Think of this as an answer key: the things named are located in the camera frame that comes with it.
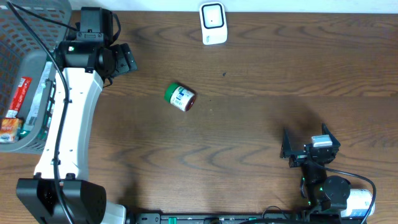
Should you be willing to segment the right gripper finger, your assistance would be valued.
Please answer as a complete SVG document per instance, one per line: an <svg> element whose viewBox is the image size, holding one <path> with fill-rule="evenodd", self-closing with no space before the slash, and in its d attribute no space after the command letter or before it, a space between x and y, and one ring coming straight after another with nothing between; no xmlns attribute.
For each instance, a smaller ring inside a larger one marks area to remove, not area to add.
<svg viewBox="0 0 398 224"><path fill-rule="evenodd" d="M289 141L289 134L287 129L283 129L282 145L280 150L280 158L289 158L292 155L292 146Z"/></svg>
<svg viewBox="0 0 398 224"><path fill-rule="evenodd" d="M322 133L323 135L329 135L333 146L340 146L340 142L332 135L325 123L322 123Z"/></svg>

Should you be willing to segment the white blue label container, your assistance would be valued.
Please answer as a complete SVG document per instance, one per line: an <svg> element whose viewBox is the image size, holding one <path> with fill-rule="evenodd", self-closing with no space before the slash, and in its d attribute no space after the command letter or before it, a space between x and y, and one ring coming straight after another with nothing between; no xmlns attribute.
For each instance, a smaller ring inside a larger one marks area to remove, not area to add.
<svg viewBox="0 0 398 224"><path fill-rule="evenodd" d="M341 218L364 217L372 200L372 193L367 189L351 189L346 210L341 211Z"/></svg>

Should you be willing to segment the green lid glass jar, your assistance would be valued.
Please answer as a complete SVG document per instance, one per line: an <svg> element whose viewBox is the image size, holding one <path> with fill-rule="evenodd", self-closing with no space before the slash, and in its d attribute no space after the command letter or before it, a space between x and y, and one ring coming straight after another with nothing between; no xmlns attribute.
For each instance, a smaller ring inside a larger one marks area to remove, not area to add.
<svg viewBox="0 0 398 224"><path fill-rule="evenodd" d="M178 83L171 83L164 94L164 99L181 111L188 111L196 100L196 94Z"/></svg>

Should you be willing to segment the green white pouch packet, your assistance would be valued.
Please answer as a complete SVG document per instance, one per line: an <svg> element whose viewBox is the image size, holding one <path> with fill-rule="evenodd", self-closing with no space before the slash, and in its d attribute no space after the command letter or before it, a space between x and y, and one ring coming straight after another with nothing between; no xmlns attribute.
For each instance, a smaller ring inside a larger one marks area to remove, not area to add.
<svg viewBox="0 0 398 224"><path fill-rule="evenodd" d="M24 131L30 132L33 130L34 124L35 124L38 114L39 114L41 98L42 98L44 89L46 88L46 80L49 78L52 64L53 64L52 62L46 62L46 64L45 64L38 87L35 91L35 95L32 100L29 114L27 115L25 124L23 126Z"/></svg>

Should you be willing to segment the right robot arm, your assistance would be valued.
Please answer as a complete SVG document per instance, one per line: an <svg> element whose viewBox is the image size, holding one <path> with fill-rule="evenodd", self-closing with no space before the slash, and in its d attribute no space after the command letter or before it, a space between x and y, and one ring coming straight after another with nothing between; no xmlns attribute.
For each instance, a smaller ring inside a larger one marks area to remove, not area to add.
<svg viewBox="0 0 398 224"><path fill-rule="evenodd" d="M340 142L325 124L322 134L313 136L311 143L294 150L286 129L283 132L280 157L289 160L289 167L302 171L300 190L308 200L308 208L301 211L306 222L340 223L341 211L347 209L351 183L338 175L327 175L326 165L337 155Z"/></svg>

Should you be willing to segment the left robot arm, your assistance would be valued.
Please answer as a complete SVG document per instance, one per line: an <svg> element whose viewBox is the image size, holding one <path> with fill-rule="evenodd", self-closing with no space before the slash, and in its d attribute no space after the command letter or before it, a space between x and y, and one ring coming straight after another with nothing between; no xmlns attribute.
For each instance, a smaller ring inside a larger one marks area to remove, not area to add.
<svg viewBox="0 0 398 224"><path fill-rule="evenodd" d="M88 145L104 81L135 71L128 44L63 41L55 108L44 151L32 178L20 178L16 195L39 223L135 223L124 205L109 202L104 187L88 180Z"/></svg>

